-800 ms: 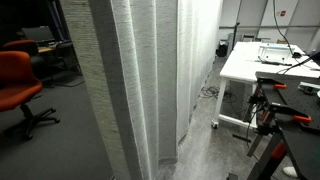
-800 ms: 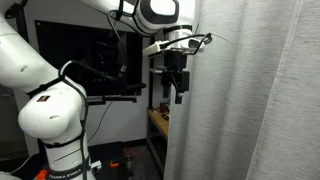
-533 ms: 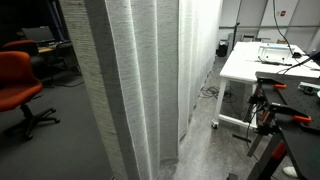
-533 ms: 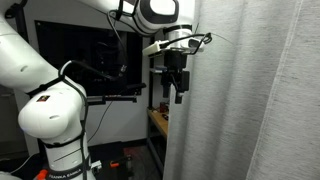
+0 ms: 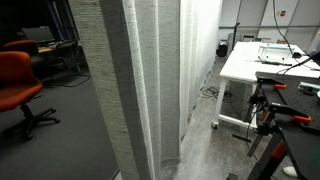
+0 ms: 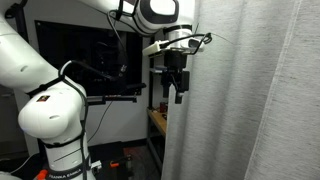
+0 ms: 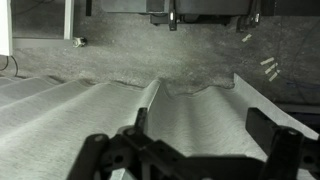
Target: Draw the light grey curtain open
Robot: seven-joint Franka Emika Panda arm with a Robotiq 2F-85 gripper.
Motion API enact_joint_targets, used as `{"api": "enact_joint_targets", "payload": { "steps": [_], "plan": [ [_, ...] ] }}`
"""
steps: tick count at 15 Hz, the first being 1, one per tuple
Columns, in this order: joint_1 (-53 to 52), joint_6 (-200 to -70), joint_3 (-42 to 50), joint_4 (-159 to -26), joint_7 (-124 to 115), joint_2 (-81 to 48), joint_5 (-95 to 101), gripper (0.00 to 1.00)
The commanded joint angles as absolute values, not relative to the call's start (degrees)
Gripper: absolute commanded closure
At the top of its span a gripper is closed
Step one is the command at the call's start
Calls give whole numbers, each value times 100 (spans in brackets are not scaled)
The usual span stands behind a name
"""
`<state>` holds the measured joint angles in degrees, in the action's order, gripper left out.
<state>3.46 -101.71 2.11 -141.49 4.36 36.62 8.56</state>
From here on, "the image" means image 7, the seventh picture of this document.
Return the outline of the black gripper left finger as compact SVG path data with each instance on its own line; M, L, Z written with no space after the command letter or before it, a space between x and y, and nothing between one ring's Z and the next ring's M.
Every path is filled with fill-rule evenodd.
M77 155L67 180L110 180L124 169L135 180L184 180L187 173L179 163L182 154L145 133L148 109L140 108L133 126L109 138L89 135Z

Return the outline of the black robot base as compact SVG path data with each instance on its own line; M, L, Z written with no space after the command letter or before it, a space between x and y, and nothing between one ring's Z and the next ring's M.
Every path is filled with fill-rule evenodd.
M320 0L98 0L107 13L149 15L154 25L224 24L237 17L236 30L254 28L264 16L319 16Z

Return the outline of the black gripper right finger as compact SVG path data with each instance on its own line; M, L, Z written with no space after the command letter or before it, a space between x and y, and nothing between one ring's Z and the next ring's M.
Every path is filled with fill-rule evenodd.
M320 180L320 141L276 124L258 108L247 111L245 129L267 155L259 180L298 180L300 169Z

